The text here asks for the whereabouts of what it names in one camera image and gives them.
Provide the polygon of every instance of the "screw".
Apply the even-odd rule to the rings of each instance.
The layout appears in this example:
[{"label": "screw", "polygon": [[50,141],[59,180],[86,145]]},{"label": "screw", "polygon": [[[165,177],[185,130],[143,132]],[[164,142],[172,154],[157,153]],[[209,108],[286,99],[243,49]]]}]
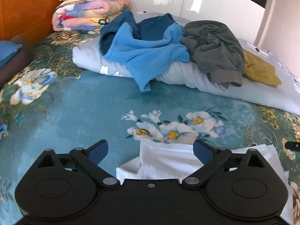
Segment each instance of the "screw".
[{"label": "screw", "polygon": [[152,183],[150,183],[150,184],[148,184],[147,186],[148,186],[149,188],[155,188],[155,186],[156,186],[156,185],[155,185],[155,184],[152,184]]},{"label": "screw", "polygon": [[115,185],[118,182],[116,178],[105,178],[103,179],[103,183],[106,185]]},{"label": "screw", "polygon": [[184,180],[188,185],[196,185],[200,182],[199,179],[195,178],[195,177],[189,177],[189,178],[186,178]]}]

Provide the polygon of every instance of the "blue garment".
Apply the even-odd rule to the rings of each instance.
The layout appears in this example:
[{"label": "blue garment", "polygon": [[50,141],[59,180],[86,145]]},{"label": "blue garment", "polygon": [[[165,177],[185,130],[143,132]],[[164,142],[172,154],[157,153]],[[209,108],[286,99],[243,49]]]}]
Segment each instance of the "blue garment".
[{"label": "blue garment", "polygon": [[11,41],[0,41],[0,68],[2,68],[17,52],[22,45],[13,43]]},{"label": "blue garment", "polygon": [[170,14],[136,24],[128,11],[101,29],[99,46],[103,58],[126,65],[144,92],[174,61],[190,62],[187,48],[179,42],[182,37],[182,28]]}]

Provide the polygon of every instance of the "wooden headboard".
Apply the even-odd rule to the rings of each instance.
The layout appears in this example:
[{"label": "wooden headboard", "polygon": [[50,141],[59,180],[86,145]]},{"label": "wooden headboard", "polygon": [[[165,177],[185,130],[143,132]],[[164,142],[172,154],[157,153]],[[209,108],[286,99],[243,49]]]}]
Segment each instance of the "wooden headboard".
[{"label": "wooden headboard", "polygon": [[0,0],[0,40],[24,36],[30,45],[53,33],[51,19],[59,0]]}]

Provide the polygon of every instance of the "white wall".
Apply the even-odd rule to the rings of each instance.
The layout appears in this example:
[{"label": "white wall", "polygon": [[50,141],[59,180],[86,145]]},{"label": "white wall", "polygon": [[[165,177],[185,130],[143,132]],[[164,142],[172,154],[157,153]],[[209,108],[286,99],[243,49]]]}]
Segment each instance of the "white wall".
[{"label": "white wall", "polygon": [[250,43],[257,36],[265,12],[250,0],[132,0],[131,10],[170,13],[192,21],[219,21]]},{"label": "white wall", "polygon": [[300,78],[300,0],[275,0],[261,48],[277,55]]}]

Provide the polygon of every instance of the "colorful floral blanket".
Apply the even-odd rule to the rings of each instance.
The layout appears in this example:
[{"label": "colorful floral blanket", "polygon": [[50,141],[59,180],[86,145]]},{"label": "colorful floral blanket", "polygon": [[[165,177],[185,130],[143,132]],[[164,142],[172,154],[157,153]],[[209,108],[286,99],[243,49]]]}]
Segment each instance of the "colorful floral blanket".
[{"label": "colorful floral blanket", "polygon": [[283,110],[215,96],[186,86],[151,81],[140,92],[133,79],[84,71],[71,49],[98,34],[56,32],[34,46],[34,61],[0,93],[0,224],[21,218],[14,189],[46,148],[68,153],[100,139],[109,143],[100,166],[116,167],[139,155],[140,140],[238,149],[274,145],[293,188],[295,224],[300,222],[300,155],[284,148],[300,141],[300,117]]},{"label": "colorful floral blanket", "polygon": [[54,31],[99,31],[128,10],[131,0],[91,0],[58,8],[52,18]]}]

